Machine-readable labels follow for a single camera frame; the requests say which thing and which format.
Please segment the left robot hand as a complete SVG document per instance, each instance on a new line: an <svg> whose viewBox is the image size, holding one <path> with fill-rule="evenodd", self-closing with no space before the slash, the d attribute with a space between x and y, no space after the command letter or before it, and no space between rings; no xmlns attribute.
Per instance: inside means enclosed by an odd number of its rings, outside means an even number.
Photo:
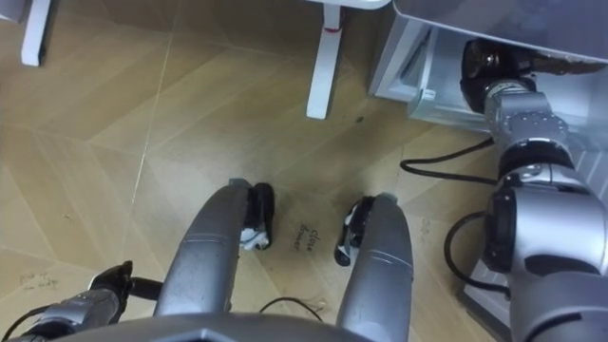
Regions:
<svg viewBox="0 0 608 342"><path fill-rule="evenodd" d="M94 276L88 289L105 289L112 292L119 299L122 312L125 310L128 298L131 295L157 301L160 298L163 283L150 278L133 276L132 272L133 262L131 260L125 261Z"/></svg>

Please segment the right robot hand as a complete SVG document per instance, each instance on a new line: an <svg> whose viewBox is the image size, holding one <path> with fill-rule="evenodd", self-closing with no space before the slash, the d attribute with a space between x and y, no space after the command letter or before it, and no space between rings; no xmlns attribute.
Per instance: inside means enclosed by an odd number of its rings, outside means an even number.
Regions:
<svg viewBox="0 0 608 342"><path fill-rule="evenodd" d="M465 43L461 62L460 88L469 107L484 113L489 88L499 81L515 81L536 91L529 77L533 72L532 50L482 38Z"/></svg>

